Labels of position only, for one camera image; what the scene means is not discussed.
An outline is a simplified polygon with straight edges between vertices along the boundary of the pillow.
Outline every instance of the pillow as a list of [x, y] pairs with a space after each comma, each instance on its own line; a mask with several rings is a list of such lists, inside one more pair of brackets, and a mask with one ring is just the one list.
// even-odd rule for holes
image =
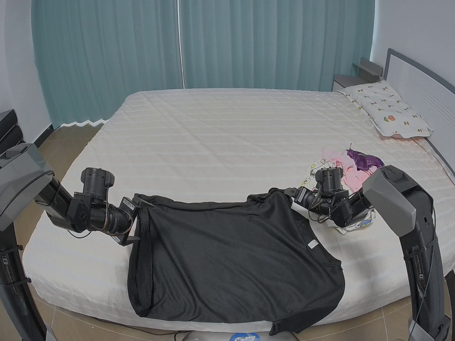
[[383, 136], [412, 138], [430, 136], [433, 131], [386, 81], [350, 86], [339, 92], [365, 112]]

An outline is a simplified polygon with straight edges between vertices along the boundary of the pink fabric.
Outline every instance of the pink fabric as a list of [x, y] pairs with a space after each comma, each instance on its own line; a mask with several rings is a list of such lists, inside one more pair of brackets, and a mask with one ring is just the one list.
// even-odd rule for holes
[[362, 187], [364, 180], [377, 169], [376, 166], [372, 166], [369, 170], [357, 170], [354, 159], [348, 156], [347, 151], [330, 151], [324, 148], [322, 157], [343, 169], [341, 180], [353, 192], [357, 192]]

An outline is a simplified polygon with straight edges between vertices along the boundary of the white bed sheet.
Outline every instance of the white bed sheet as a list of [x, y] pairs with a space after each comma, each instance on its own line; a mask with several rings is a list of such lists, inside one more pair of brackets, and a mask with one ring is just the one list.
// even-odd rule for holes
[[[324, 146], [352, 148], [405, 170], [435, 199], [445, 274], [455, 265], [455, 187], [419, 141], [380, 137], [342, 94], [259, 89], [138, 92], [69, 168], [63, 185], [81, 191], [81, 171], [115, 175], [109, 201], [135, 192], [184, 202], [245, 201], [270, 187], [298, 186]], [[398, 238], [382, 218], [341, 235], [312, 224], [320, 243], [342, 261], [346, 290], [320, 324], [355, 317], [409, 295]], [[271, 322], [209, 324], [138, 317], [127, 294], [131, 247], [93, 233], [81, 240], [45, 214], [23, 254], [37, 293], [60, 307], [126, 325], [166, 330], [269, 331]]]

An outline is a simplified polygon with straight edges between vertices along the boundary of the pile of clothes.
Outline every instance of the pile of clothes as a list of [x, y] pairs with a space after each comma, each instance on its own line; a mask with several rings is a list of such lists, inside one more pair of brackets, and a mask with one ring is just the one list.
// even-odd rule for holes
[[[308, 167], [307, 177], [302, 182], [302, 185], [310, 190], [315, 190], [316, 172], [322, 168], [341, 167], [343, 169], [343, 189], [349, 190], [352, 194], [357, 192], [365, 179], [374, 173], [380, 167], [384, 167], [384, 163], [377, 156], [364, 154], [359, 151], [348, 149], [345, 151], [331, 151], [327, 148], [323, 149], [322, 159], [314, 161]], [[361, 227], [372, 224], [376, 218], [375, 209], [371, 209], [366, 214], [365, 218], [345, 228], [340, 228], [331, 220], [326, 223], [330, 227], [335, 227], [341, 234], [346, 234], [348, 231], [357, 230]]]

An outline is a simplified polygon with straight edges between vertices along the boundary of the robotic arm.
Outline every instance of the robotic arm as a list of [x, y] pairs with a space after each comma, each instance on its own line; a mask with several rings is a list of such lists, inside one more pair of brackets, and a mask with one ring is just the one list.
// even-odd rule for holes
[[[317, 190], [287, 190], [292, 208], [319, 222], [332, 219], [340, 227], [357, 222], [375, 208], [400, 238], [412, 300], [410, 340], [443, 341], [450, 318], [444, 314], [441, 254], [433, 225], [433, 199], [403, 171], [380, 168], [349, 196], [341, 186], [340, 168], [319, 170]], [[150, 204], [123, 197], [118, 207], [108, 203], [114, 175], [86, 168], [82, 192], [71, 196], [33, 144], [20, 144], [0, 156], [0, 300], [25, 341], [54, 340], [33, 301], [14, 232], [14, 219], [33, 200], [43, 206], [53, 224], [81, 233], [101, 231], [122, 246], [137, 242], [128, 236], [141, 207]]]
[[394, 166], [376, 170], [362, 188], [349, 196], [342, 189], [341, 168], [318, 170], [317, 189], [295, 193], [292, 208], [319, 222], [331, 219], [339, 227], [359, 221], [375, 208], [400, 238], [411, 290], [410, 340], [447, 338], [450, 318], [444, 314], [444, 273], [433, 223], [433, 198], [418, 183]]

